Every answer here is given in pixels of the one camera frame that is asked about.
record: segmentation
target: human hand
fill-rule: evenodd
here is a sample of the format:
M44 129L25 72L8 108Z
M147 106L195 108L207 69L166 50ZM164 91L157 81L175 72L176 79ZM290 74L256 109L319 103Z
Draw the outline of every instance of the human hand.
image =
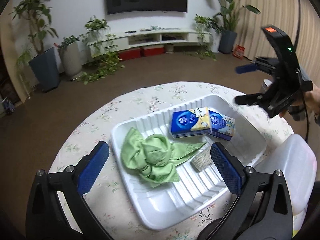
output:
M307 109L315 112L315 115L320 114L320 88L318 88L314 83L313 83L313 90L304 92L304 100L307 105ZM300 106L303 104L302 98L299 98L296 100L292 106ZM287 109L283 110L279 116L284 117L284 115L287 113Z

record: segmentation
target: blue tissue package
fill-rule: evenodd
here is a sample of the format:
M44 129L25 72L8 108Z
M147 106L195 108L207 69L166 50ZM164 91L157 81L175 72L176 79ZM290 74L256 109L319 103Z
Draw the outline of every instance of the blue tissue package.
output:
M171 122L171 134L173 138L210 133L211 124L207 107L173 113Z
M230 141L235 132L235 119L210 111L211 135Z

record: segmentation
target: white plastic tray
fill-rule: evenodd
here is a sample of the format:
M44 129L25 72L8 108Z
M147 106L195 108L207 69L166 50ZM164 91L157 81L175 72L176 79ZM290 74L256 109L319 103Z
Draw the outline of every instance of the white plastic tray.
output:
M235 134L229 142L210 135L177 139L170 135L173 112L203 106L235 119ZM124 138L131 127L137 128L144 138L158 133L172 142L203 141L211 145L220 141L244 166L255 166L267 147L263 136L241 114L220 96L213 94L116 125L111 139L119 171L138 216L153 230L169 228L193 216L222 196L228 188L214 164L199 172L191 166L191 159L177 167L180 182L151 188L139 176L125 169L120 158Z

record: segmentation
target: green cloth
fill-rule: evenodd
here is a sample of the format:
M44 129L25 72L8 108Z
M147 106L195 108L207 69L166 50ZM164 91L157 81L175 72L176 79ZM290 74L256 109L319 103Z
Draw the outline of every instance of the green cloth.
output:
M170 143L162 134L143 139L140 132L131 128L121 149L125 167L137 170L151 187L166 182L180 181L176 166L190 159L205 143Z

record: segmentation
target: beige curtain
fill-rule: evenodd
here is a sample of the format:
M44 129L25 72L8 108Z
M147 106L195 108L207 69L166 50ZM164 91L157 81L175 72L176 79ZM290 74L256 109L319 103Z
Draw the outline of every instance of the beige curtain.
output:
M261 30L262 26L277 26L285 31L294 43L299 17L298 0L241 0L241 3L251 4L261 11L261 14L256 15L243 9L236 28L236 44L245 47L244 55L248 59L276 56Z
M320 86L320 18L309 0L300 0L301 27L297 57L312 81Z

